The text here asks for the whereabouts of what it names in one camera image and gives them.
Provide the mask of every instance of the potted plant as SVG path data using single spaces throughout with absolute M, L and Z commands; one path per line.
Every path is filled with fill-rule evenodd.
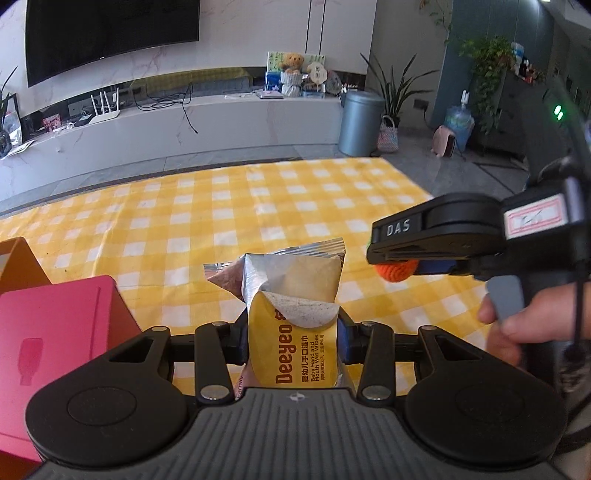
M 10 149 L 12 148 L 10 135 L 9 133 L 4 130 L 4 120 L 6 119 L 6 113 L 8 110 L 8 99 L 10 97 L 10 93 L 4 95 L 4 89 L 6 84 L 10 80 L 10 77 L 17 71 L 17 67 L 14 67 L 14 70 L 8 76 L 4 85 L 2 85 L 2 89 L 0 89 L 0 158 L 5 157 Z
M 439 70 L 429 70 L 428 72 L 416 75 L 414 77 L 406 78 L 406 75 L 413 65 L 417 54 L 413 55 L 406 68 L 402 72 L 400 81 L 397 83 L 394 79 L 394 67 L 390 67 L 390 75 L 386 77 L 384 69 L 375 55 L 370 54 L 367 59 L 361 54 L 365 63 L 367 63 L 369 71 L 374 74 L 379 82 L 382 97 L 386 100 L 385 113 L 382 118 L 382 127 L 380 129 L 380 140 L 378 141 L 378 148 L 381 151 L 396 151 L 398 149 L 398 127 L 400 125 L 400 115 L 402 113 L 402 106 L 413 95 L 420 95 L 421 93 L 431 93 L 433 90 L 411 90 L 414 81 L 437 73 Z
M 486 37 L 465 40 L 460 55 L 474 60 L 473 107 L 479 117 L 481 130 L 488 133 L 494 123 L 497 107 L 494 96 L 507 68 L 513 68 L 515 57 L 511 43 L 505 37 Z

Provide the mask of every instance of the pink bag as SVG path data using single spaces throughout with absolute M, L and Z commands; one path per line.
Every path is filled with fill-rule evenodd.
M 433 135 L 431 151 L 439 158 L 451 157 L 456 149 L 456 136 L 448 127 L 440 126 Z
M 379 127 L 378 150 L 383 153 L 398 151 L 398 129 L 392 117 L 384 115 Z

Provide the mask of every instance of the yellow checkered tablecloth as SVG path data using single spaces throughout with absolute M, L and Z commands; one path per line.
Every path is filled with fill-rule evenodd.
M 217 80 L 232 80 L 241 77 L 251 78 L 242 67 L 228 67 L 221 69 L 189 70 L 187 72 L 165 73 L 131 82 L 130 88 L 145 86 L 146 93 L 153 95 L 164 90 L 187 88 L 189 83 L 215 82 Z
M 26 238 L 53 283 L 111 275 L 143 329 L 167 325 L 176 335 L 233 321 L 243 309 L 204 279 L 204 263 L 342 236 L 337 302 L 354 321 L 378 320 L 400 333 L 434 324 L 482 347 L 486 329 L 475 314 L 483 284 L 443 276 L 389 284 L 365 260 L 374 221 L 428 198 L 380 158 L 282 161 L 78 195 L 0 220 L 0 239 Z M 405 391 L 412 368 L 397 368 Z M 350 371 L 358 380 L 361 369 Z M 190 391 L 190 376 L 180 366 L 175 383 Z

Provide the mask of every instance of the orange box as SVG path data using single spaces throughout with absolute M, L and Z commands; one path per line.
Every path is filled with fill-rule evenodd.
M 0 295 L 44 285 L 51 282 L 23 237 L 0 242 Z
M 21 480 L 39 465 L 41 462 L 33 462 L 0 452 L 0 478 L 2 480 Z

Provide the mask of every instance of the gray trash can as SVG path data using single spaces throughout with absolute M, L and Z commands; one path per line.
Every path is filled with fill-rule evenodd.
M 372 92 L 349 90 L 340 126 L 339 150 L 350 157 L 369 157 L 378 146 L 385 101 Z

